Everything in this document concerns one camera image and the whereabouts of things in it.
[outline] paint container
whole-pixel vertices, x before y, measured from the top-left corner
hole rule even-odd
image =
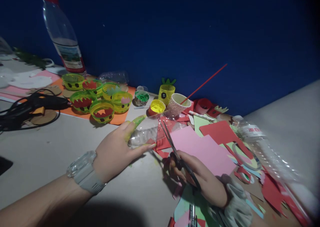
[[[91,94],[96,95],[97,98],[102,97],[102,82],[99,80],[85,80],[82,83],[82,87],[86,91],[90,91]]]
[[[112,95],[119,91],[121,91],[120,86],[113,82],[106,82],[102,86],[102,96],[106,101],[111,101]]]
[[[186,97],[184,95],[178,93],[172,94],[169,105],[167,106],[164,115],[168,118],[175,117],[179,115],[181,112],[183,112],[185,109],[189,108],[191,106],[191,101],[189,99],[186,100],[182,105],[180,105],[180,103],[183,102],[185,99]]]
[[[132,95],[128,92],[116,92],[112,95],[112,103],[114,104],[114,113],[123,114],[129,110],[132,102]]]
[[[114,117],[114,105],[111,101],[94,101],[90,107],[90,114],[98,123],[106,124]]]
[[[175,90],[176,88],[172,85],[161,85],[158,99],[161,100],[167,106]]]
[[[78,91],[70,96],[70,102],[75,110],[87,114],[92,102],[96,101],[97,97],[89,91]]]
[[[134,93],[133,101],[136,106],[145,106],[149,98],[149,94],[146,91],[138,90]]]
[[[212,107],[211,101],[209,101],[207,98],[202,98],[198,100],[195,112],[201,115],[204,115],[208,112],[208,110]]]
[[[148,109],[149,115],[155,115],[163,113],[166,109],[166,105],[161,100],[153,100]]]
[[[69,91],[82,90],[84,77],[80,74],[67,73],[62,76],[64,87]]]

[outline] dark blue wall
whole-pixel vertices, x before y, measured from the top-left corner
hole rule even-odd
[[[194,98],[248,114],[320,77],[307,0],[59,0],[90,74],[127,70],[157,93],[161,77]],[[42,0],[0,0],[0,35],[61,64]]]

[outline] bottle label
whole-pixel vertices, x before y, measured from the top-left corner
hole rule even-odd
[[[256,125],[246,125],[238,129],[242,138],[246,140],[248,137],[266,136]]]
[[[53,43],[57,49],[59,56],[61,57],[64,67],[69,72],[81,73],[86,70],[82,60],[79,46],[64,46],[57,43]]]

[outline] paint brush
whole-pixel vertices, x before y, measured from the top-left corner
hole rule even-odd
[[[213,74],[208,80],[206,80],[201,86],[198,87],[194,92],[191,93],[186,99],[184,99],[183,102],[180,103],[182,105],[186,100],[188,100],[193,94],[195,94],[201,87],[203,87],[209,80],[211,80],[216,74],[218,74],[223,68],[225,68],[227,64],[225,64],[223,67],[221,67],[215,74]]]

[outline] white table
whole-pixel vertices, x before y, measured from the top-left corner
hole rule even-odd
[[[0,101],[1,110],[10,105]],[[146,111],[131,105],[126,120]],[[64,174],[72,161],[86,151],[95,150],[115,128],[111,124],[96,128],[88,120],[62,114],[39,130],[2,133],[0,155],[13,161],[13,166],[0,176],[0,209]],[[152,152],[109,182],[78,212],[73,224],[167,226],[178,204],[172,197],[176,183],[170,178],[163,179],[161,158]]]

